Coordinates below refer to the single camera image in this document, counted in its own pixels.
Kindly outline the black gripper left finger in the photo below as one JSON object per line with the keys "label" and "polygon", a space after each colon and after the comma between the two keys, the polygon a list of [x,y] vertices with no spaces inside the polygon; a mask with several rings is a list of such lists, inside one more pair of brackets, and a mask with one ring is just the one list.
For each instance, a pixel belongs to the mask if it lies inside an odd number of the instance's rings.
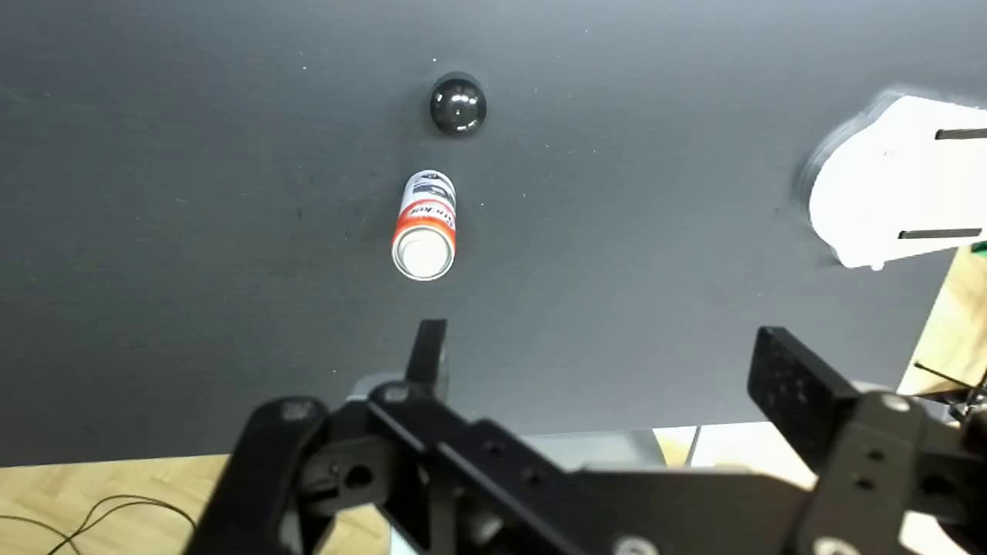
{"label": "black gripper left finger", "polygon": [[420,389],[433,392],[434,397],[441,397],[447,389],[443,340],[447,340],[443,321],[423,321],[416,328],[413,349],[412,349],[409,370],[404,370],[404,381],[412,386],[420,386]]}

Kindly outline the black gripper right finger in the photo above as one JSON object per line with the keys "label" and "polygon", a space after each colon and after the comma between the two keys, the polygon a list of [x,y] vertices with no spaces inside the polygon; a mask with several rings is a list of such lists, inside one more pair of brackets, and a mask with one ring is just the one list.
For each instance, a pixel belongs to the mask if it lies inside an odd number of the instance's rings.
{"label": "black gripper right finger", "polygon": [[858,405],[858,389],[787,328],[756,332],[746,395],[808,469],[831,459]]}

